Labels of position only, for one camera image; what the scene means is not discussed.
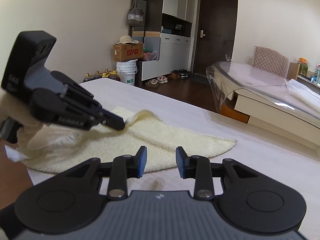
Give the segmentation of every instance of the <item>red label on box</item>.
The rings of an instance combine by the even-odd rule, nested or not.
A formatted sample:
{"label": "red label on box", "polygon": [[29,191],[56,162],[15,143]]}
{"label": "red label on box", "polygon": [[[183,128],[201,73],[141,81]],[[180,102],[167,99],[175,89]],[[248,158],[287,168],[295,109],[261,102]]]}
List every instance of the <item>red label on box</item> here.
{"label": "red label on box", "polygon": [[128,49],[127,56],[133,56],[139,54],[139,49]]}

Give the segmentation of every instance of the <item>bucket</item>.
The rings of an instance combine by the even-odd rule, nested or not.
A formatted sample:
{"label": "bucket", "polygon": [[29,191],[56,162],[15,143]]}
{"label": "bucket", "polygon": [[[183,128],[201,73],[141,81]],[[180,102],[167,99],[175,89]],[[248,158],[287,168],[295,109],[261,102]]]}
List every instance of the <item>bucket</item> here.
{"label": "bucket", "polygon": [[116,70],[122,83],[134,86],[134,77],[135,77],[135,74],[137,73],[136,61],[137,59],[116,63],[117,65]]}

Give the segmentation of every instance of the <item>white tablecloth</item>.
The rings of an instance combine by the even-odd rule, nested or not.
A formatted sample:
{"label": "white tablecloth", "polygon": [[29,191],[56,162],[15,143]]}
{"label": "white tablecloth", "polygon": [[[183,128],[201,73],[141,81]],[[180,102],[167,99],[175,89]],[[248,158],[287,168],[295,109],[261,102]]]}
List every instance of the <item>white tablecloth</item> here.
{"label": "white tablecloth", "polygon": [[[237,139],[233,149],[211,161],[221,163],[224,158],[233,158],[300,192],[307,203],[307,214],[300,232],[310,240],[319,240],[320,165],[315,151],[257,127],[110,79],[90,81],[83,87],[94,94],[105,109],[112,110],[116,106],[131,111],[148,109],[172,125]],[[28,172],[34,184],[52,176],[30,169]],[[100,191],[102,194],[106,193],[107,185],[108,180],[105,179]],[[214,185],[215,194],[221,194],[220,180],[214,179]],[[194,180],[181,179],[177,168],[128,180],[129,191],[190,190],[193,194],[193,187]]]}

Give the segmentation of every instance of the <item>beige sun hat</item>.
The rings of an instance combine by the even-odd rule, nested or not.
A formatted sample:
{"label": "beige sun hat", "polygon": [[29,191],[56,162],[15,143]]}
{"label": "beige sun hat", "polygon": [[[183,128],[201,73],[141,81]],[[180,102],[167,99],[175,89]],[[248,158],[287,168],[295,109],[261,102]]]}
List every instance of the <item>beige sun hat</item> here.
{"label": "beige sun hat", "polygon": [[138,44],[139,41],[134,41],[129,35],[127,35],[127,36],[122,36],[120,38],[119,42],[116,43],[116,44],[126,44],[126,43]]}

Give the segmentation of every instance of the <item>quilted chair cover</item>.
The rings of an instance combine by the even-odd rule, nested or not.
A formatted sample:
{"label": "quilted chair cover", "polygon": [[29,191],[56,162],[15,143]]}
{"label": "quilted chair cover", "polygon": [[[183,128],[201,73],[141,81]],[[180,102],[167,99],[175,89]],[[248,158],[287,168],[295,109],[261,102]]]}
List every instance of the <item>quilted chair cover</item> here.
{"label": "quilted chair cover", "polygon": [[289,59],[275,50],[254,46],[252,66],[286,78]]}

